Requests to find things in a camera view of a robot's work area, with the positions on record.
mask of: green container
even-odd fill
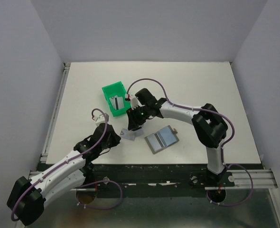
[[[126,90],[125,90],[122,82],[117,82],[117,83],[105,86],[102,88],[102,90],[104,92],[105,99],[110,107],[110,110],[111,110],[113,116],[123,115],[126,113],[126,110],[128,110],[131,107],[130,103],[125,101]],[[110,101],[110,98],[115,97],[115,96],[123,98],[123,104],[124,104],[123,108],[116,110],[113,107],[113,105]]]

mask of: green tray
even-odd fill
[[[113,116],[123,115],[126,113],[126,110],[128,110],[131,107],[130,103],[125,101],[126,90],[125,90],[122,82],[117,82],[117,83],[102,87],[102,90],[104,92],[105,99],[110,107],[110,110],[111,110]],[[112,106],[111,101],[110,101],[110,97],[114,97],[116,95],[121,96],[123,98],[124,108],[119,109],[119,110],[114,109],[114,107]]]

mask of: white table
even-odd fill
[[[226,163],[261,163],[250,126],[228,62],[89,62],[72,63],[58,110],[47,163],[53,164],[69,153],[74,145],[91,135],[96,126],[91,110],[100,108],[110,115],[117,134],[127,128],[127,115],[113,117],[102,87],[122,81],[125,88],[139,78],[154,78],[165,87],[170,100],[185,105],[211,103],[234,124],[236,135],[224,148]],[[159,99],[164,97],[158,84],[142,81],[130,93],[147,88]],[[144,137],[171,125],[180,141],[152,154]],[[207,163],[205,147],[199,142],[193,126],[172,119],[154,118],[143,127],[144,135],[134,142],[121,139],[118,146],[96,159],[95,164],[200,164]]]

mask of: wall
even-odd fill
[[[65,62],[232,61],[266,0],[32,0]]]
[[[63,64],[29,0],[0,0],[0,228],[13,184],[35,167]]]
[[[280,0],[269,0],[239,50],[233,72],[263,163],[280,190]]]

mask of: robotic arm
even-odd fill
[[[16,207],[14,213],[25,226],[37,220],[43,213],[44,208],[54,199],[87,182],[86,179],[90,178],[91,175],[91,161],[98,158],[103,150],[120,143],[121,138],[115,133],[113,127],[107,124],[105,135],[101,141],[88,153],[77,157],[95,145],[103,135],[106,124],[104,116],[100,115],[95,121],[97,128],[93,135],[78,142],[74,149],[61,161],[29,180],[21,177],[15,182],[7,206],[11,210]],[[29,188],[30,190],[19,201],[22,194]]]
[[[138,99],[143,106],[138,106],[135,99]],[[128,130],[139,129],[147,119],[152,117],[172,118],[189,123],[194,126],[200,142],[206,147],[208,164],[207,178],[211,185],[217,183],[225,173],[225,166],[221,153],[221,145],[226,137],[228,126],[219,115],[195,111],[206,109],[217,112],[211,104],[203,107],[189,107],[190,110],[179,108],[170,104],[165,98],[157,100],[148,89],[144,88],[135,94],[135,97],[127,97],[130,100],[132,108],[127,110],[129,119]]]

